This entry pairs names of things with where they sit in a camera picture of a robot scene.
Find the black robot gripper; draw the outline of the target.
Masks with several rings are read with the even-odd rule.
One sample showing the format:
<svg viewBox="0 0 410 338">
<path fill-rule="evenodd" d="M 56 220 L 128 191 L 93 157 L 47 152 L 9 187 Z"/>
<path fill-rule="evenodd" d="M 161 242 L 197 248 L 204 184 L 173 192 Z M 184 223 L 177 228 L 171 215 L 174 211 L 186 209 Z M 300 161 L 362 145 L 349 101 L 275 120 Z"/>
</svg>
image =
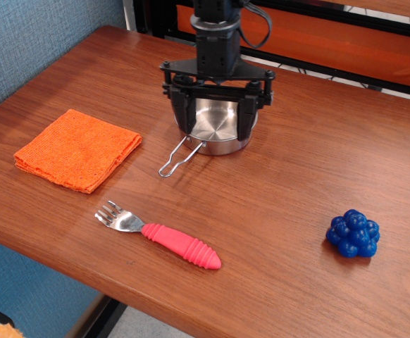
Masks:
<svg viewBox="0 0 410 338">
<path fill-rule="evenodd" d="M 250 138 L 258 106 L 273 101 L 275 73 L 241 59 L 239 24 L 193 24 L 196 31 L 194 59 L 165 61 L 163 93 L 173 107 L 178 127 L 190 134 L 196 124 L 196 98 L 224 96 L 240 99 L 237 107 L 237 139 Z"/>
</svg>

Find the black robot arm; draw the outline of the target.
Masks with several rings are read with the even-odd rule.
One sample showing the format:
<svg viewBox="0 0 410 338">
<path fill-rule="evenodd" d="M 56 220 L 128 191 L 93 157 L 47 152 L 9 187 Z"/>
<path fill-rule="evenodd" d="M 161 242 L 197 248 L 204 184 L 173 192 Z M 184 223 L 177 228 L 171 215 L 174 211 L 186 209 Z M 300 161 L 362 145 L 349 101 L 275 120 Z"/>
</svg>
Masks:
<svg viewBox="0 0 410 338">
<path fill-rule="evenodd" d="M 197 123 L 195 110 L 201 99 L 237 104 L 240 141 L 249 138 L 258 110 L 272 103 L 275 73 L 241 58 L 240 42 L 246 38 L 241 28 L 243 8 L 272 23 L 265 11 L 249 1 L 195 1 L 190 22 L 196 32 L 196 58 L 160 66 L 165 76 L 163 92 L 185 134 Z"/>
</svg>

